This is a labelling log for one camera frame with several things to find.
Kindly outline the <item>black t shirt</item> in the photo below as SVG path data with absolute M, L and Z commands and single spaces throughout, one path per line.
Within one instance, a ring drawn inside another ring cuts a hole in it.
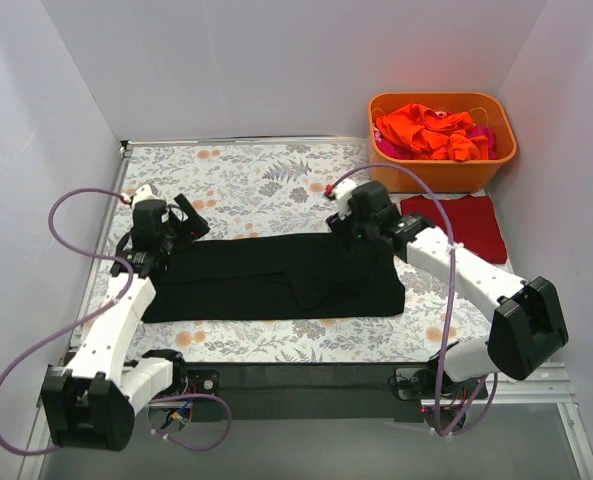
M 145 323 L 387 317 L 405 303 L 387 245 L 331 233 L 198 241 L 154 286 Z

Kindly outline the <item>orange t shirt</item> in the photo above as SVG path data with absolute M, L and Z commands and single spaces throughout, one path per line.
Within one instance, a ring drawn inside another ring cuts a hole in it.
M 469 112 L 434 110 L 422 104 L 410 103 L 392 113 L 380 115 L 373 121 L 381 135 L 391 143 L 413 153 L 436 153 L 438 160 L 447 160 L 452 150 L 460 150 L 460 140 L 468 142 L 466 135 L 476 126 Z M 471 145 L 462 155 L 467 161 L 474 160 L 478 148 Z

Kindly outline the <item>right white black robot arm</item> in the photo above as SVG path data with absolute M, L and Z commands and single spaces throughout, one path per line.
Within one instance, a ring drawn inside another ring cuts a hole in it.
M 527 281 L 486 262 L 428 218 L 404 215 L 384 185 L 345 179 L 326 197 L 338 210 L 327 224 L 348 246 L 376 242 L 405 263 L 444 281 L 490 322 L 487 336 L 457 341 L 427 362 L 430 389 L 451 397 L 465 382 L 502 373 L 524 380 L 569 341 L 560 299 L 552 282 Z

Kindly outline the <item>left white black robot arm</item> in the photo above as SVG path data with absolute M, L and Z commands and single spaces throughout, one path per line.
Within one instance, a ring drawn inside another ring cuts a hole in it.
M 132 211 L 132 226 L 108 258 L 102 312 L 63 371 L 47 377 L 41 388 L 58 447 L 121 451 L 136 415 L 151 400 L 160 395 L 176 400 L 188 390 L 184 359 L 175 350 L 149 351 L 131 364 L 125 360 L 171 254 L 205 236 L 209 226 L 182 194 L 167 202 L 145 185 L 121 200 Z

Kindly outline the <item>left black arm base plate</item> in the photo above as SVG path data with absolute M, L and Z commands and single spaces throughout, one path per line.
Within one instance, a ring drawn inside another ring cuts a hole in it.
M 221 375 L 215 369 L 190 369 L 181 376 L 180 394 L 219 394 Z

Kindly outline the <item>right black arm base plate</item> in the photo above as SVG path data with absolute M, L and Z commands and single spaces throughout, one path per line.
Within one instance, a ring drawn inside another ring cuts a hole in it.
M 387 384 L 396 398 L 400 400 L 433 399 L 435 396 L 435 373 L 428 368 L 399 367 L 389 377 Z M 488 397 L 485 385 L 476 396 L 473 395 L 478 380 L 472 378 L 460 383 L 444 380 L 441 389 L 441 398 L 445 400 L 462 400 L 470 397 L 483 400 Z

